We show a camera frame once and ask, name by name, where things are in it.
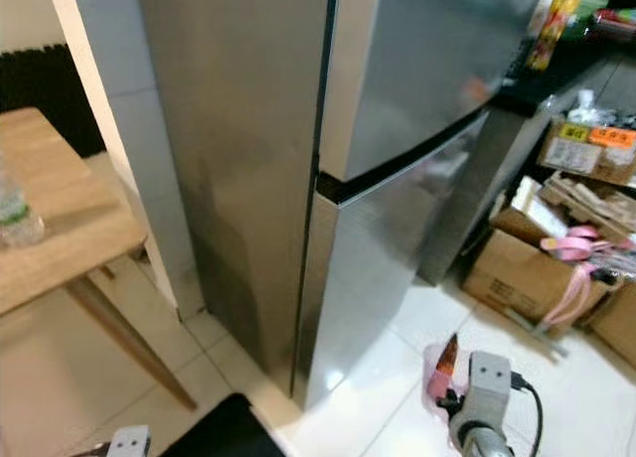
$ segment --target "wooden table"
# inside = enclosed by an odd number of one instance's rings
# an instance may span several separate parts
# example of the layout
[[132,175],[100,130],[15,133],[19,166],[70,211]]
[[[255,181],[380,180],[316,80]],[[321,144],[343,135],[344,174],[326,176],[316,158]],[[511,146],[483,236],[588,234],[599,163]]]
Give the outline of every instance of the wooden table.
[[185,406],[196,408],[146,340],[87,276],[143,244],[145,232],[130,211],[37,109],[0,114],[0,151],[47,228],[37,244],[0,248],[0,316],[64,286],[126,353]]

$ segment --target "black cable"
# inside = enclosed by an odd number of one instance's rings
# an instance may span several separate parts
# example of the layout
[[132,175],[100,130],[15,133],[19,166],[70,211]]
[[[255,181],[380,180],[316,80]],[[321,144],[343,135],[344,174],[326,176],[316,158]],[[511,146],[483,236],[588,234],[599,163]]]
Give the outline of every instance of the black cable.
[[528,390],[535,399],[535,404],[537,405],[537,432],[535,433],[535,442],[533,443],[533,448],[530,451],[530,457],[537,457],[539,444],[541,444],[541,436],[544,433],[544,407],[541,404],[541,398],[533,385],[527,382],[519,373],[511,373],[510,386],[514,390]]
[[541,444],[541,436],[544,433],[544,407],[541,404],[539,393],[529,382],[526,382],[524,388],[532,393],[533,397],[535,398],[535,403],[537,404],[537,433],[535,434],[535,443],[533,444],[533,448],[530,451],[530,457],[537,457],[537,452],[539,452],[539,444]]

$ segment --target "table leg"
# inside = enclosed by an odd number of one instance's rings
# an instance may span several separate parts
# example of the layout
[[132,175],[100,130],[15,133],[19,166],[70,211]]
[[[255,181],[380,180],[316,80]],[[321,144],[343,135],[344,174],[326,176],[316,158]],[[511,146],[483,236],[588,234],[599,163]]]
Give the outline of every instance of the table leg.
[[114,280],[116,278],[114,271],[112,271],[108,265],[101,266],[99,271],[109,280]]
[[77,278],[67,283],[66,286],[76,302],[101,325],[104,331],[132,359],[153,378],[161,382],[188,409],[197,407],[197,404],[161,361],[161,358],[90,278],[86,276]]

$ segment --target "kitchen counter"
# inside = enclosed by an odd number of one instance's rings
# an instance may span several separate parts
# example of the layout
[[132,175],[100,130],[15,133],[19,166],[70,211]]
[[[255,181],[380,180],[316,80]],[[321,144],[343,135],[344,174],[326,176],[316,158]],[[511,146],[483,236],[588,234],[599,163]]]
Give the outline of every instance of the kitchen counter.
[[614,55],[636,58],[636,48],[607,42],[562,42],[555,50],[548,69],[524,72],[514,85],[503,86],[490,104],[532,117],[551,94],[570,88],[584,75],[605,65]]

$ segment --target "stainless steel refrigerator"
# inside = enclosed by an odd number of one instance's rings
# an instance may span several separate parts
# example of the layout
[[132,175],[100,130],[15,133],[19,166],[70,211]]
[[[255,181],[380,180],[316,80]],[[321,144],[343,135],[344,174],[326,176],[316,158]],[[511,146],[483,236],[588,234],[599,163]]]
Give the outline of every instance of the stainless steel refrigerator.
[[312,405],[398,309],[536,0],[140,1],[207,307]]

